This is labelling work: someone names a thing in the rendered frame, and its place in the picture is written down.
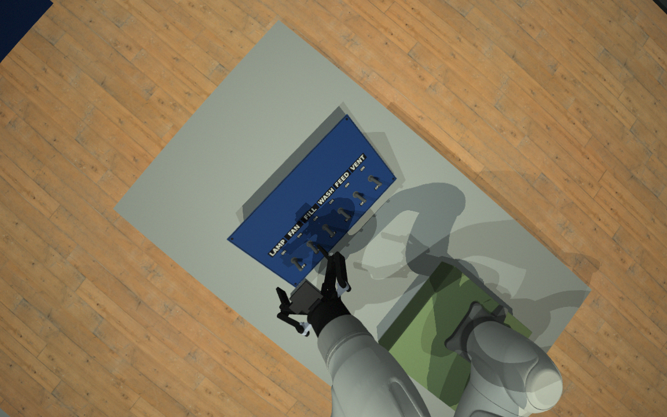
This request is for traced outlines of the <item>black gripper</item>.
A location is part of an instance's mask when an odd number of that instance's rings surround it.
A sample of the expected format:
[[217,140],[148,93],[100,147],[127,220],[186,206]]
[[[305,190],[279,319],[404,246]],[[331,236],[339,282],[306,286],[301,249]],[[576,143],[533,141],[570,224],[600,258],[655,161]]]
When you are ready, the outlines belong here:
[[[281,301],[281,312],[278,313],[276,317],[278,319],[284,320],[284,322],[288,323],[289,325],[293,325],[295,329],[305,337],[308,337],[310,334],[308,330],[311,329],[311,326],[313,327],[313,331],[317,334],[318,337],[322,329],[330,322],[330,320],[333,320],[340,315],[350,314],[347,307],[345,307],[344,303],[341,301],[341,295],[343,295],[345,291],[351,290],[349,281],[347,280],[345,258],[338,251],[335,254],[328,254],[326,250],[322,248],[322,246],[317,245],[317,248],[328,260],[325,273],[325,283],[322,283],[321,291],[321,294],[323,295],[322,298],[325,302],[318,305],[313,312],[310,311],[308,314],[306,314],[302,310],[299,313],[299,315],[307,315],[306,323],[298,322],[297,320],[290,319],[288,317],[289,314],[296,313],[293,312],[293,310],[290,310],[288,307],[289,300],[286,292],[280,287],[276,287],[277,295],[280,297]],[[337,290],[335,288],[336,278],[338,282],[336,284]]]

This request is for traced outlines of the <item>blue switch panel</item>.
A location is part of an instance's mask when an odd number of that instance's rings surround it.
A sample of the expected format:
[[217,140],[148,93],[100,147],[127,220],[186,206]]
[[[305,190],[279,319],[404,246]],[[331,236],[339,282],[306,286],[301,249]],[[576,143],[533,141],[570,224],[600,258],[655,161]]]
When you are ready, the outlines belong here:
[[226,240],[296,288],[396,179],[345,115]]

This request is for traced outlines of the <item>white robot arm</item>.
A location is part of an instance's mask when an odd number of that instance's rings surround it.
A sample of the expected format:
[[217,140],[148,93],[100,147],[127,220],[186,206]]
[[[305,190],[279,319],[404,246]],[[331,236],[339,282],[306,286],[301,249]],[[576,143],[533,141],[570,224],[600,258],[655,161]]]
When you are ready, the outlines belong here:
[[[308,314],[325,302],[306,278],[288,307]],[[455,417],[529,417],[545,412],[563,394],[563,378],[547,353],[504,324],[508,309],[492,314],[472,302],[447,349],[471,363],[470,381]],[[318,335],[331,374],[331,417],[431,417],[416,386],[386,348],[354,315],[340,315]]]

